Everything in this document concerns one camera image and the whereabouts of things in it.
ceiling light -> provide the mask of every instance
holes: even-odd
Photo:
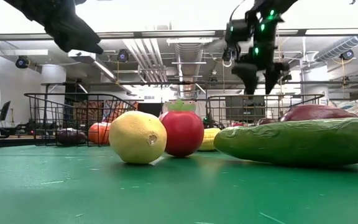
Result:
[[[104,65],[102,65],[101,63],[94,61],[93,62],[98,68],[100,68],[105,74],[107,74],[109,77],[111,77],[113,80],[116,80],[116,76],[110,72],[110,70],[108,68],[106,68]]]
[[[0,34],[0,40],[51,40],[48,34]]]
[[[206,44],[211,43],[212,38],[200,39],[200,38],[179,38],[179,39],[167,39],[168,44]]]
[[[358,35],[358,29],[309,29],[305,35]]]
[[[215,31],[152,31],[142,32],[143,37],[211,37]]]
[[[172,65],[206,65],[206,62],[171,62]]]
[[[298,30],[278,30],[278,35],[296,35],[298,34]]]
[[[108,38],[132,38],[135,37],[133,32],[107,32],[107,33],[98,33],[99,37],[102,39]]]

lemon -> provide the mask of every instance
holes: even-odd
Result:
[[[124,162],[148,164],[163,154],[167,131],[156,116],[128,111],[111,123],[109,141]]]
[[[204,139],[199,151],[213,151],[215,150],[214,138],[220,132],[219,128],[204,129]]]

black wire basket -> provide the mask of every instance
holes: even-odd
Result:
[[[30,130],[36,145],[103,146],[109,125],[136,107],[104,93],[25,93],[30,103]]]
[[[209,128],[253,126],[264,118],[279,120],[289,109],[303,104],[324,103],[322,94],[299,95],[216,95],[206,100]]]

table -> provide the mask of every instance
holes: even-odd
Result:
[[[358,223],[358,165],[295,169],[219,152],[130,166],[109,147],[0,148],[0,224]]]

cucumber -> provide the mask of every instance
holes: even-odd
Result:
[[[358,118],[286,121],[219,132],[215,148],[239,159],[284,166],[358,163]]]

